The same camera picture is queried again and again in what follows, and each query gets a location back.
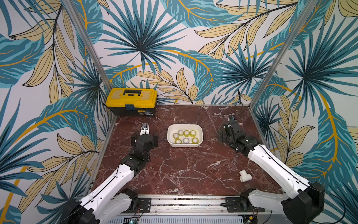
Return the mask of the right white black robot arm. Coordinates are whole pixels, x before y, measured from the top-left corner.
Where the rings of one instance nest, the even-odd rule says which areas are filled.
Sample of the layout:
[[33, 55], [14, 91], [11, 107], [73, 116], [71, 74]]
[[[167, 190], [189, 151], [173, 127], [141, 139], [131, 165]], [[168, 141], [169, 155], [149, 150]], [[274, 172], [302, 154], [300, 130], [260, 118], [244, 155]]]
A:
[[283, 194], [274, 194], [248, 189], [240, 195], [247, 205], [278, 212], [293, 224], [309, 224], [323, 212], [324, 187], [290, 169], [254, 136], [246, 135], [236, 120], [222, 124], [218, 139], [260, 166], [283, 191]]

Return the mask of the white plastic storage box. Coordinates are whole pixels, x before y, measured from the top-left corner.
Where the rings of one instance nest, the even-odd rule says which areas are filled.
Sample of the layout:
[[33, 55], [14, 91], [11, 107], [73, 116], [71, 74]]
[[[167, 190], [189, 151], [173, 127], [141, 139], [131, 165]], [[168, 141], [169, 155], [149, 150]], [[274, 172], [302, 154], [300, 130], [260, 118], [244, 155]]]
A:
[[167, 129], [167, 141], [172, 147], [199, 147], [203, 130], [196, 124], [173, 124]]

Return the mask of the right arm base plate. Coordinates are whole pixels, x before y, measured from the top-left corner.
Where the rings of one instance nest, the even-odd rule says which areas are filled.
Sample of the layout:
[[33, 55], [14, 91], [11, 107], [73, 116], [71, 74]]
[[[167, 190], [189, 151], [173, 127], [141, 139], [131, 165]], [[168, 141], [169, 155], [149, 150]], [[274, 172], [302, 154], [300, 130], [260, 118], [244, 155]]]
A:
[[248, 199], [243, 197], [227, 197], [225, 202], [221, 203], [222, 207], [226, 207], [228, 212], [248, 212], [248, 213], [260, 213], [265, 212], [264, 208], [254, 207]]

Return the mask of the yellow tape roll one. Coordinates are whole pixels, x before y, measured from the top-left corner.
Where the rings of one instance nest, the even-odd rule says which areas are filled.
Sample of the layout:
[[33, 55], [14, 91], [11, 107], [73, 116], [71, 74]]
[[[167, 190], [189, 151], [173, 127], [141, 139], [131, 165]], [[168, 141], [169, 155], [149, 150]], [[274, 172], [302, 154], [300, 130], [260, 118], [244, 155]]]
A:
[[197, 132], [195, 130], [190, 131], [190, 136], [195, 137]]

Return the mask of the yellow tape roll six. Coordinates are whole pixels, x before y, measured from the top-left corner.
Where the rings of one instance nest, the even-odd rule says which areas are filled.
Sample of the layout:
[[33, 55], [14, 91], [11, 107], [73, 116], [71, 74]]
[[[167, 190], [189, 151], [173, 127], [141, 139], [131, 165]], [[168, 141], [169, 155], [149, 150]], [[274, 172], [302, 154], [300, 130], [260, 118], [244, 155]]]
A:
[[190, 136], [190, 131], [189, 131], [189, 130], [185, 130], [185, 131], [184, 131], [184, 136], [185, 136], [185, 137]]

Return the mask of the clear white tape roll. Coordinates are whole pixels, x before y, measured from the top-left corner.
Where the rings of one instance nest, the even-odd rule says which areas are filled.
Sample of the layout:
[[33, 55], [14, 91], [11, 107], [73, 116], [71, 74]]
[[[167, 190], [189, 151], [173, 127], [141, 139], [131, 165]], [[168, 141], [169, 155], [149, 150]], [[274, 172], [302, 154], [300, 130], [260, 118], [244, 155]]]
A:
[[188, 143], [190, 143], [190, 140], [189, 140], [188, 138], [184, 138], [184, 139], [183, 139], [183, 143], [184, 143], [184, 144], [188, 144]]

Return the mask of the yellow tape roll four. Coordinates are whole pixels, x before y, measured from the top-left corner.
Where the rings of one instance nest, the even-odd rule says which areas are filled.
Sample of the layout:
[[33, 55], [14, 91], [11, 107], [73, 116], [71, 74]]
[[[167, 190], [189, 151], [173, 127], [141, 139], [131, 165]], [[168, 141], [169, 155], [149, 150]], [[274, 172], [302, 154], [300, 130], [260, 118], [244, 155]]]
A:
[[199, 143], [199, 139], [196, 138], [196, 137], [192, 138], [192, 143], [193, 143], [193, 144], [198, 144], [198, 143]]

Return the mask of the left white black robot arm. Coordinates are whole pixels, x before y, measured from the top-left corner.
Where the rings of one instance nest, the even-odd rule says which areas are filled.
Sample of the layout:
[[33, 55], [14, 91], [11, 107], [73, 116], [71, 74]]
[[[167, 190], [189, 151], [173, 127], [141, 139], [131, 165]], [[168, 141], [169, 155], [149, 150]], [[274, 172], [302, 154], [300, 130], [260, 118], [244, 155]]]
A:
[[60, 224], [106, 224], [122, 212], [140, 210], [138, 194], [130, 189], [121, 190], [150, 161], [151, 149], [158, 146], [158, 137], [142, 134], [134, 149], [123, 158], [118, 168], [95, 190], [64, 204]]

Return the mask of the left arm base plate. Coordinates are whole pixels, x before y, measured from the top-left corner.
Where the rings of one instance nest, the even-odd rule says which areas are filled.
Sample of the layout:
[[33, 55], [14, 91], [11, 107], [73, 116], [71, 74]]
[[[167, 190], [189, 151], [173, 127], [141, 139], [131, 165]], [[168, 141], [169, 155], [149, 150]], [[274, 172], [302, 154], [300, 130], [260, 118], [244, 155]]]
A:
[[120, 214], [134, 214], [134, 213], [149, 213], [151, 211], [150, 197], [139, 197], [134, 199], [127, 210], [122, 211]]

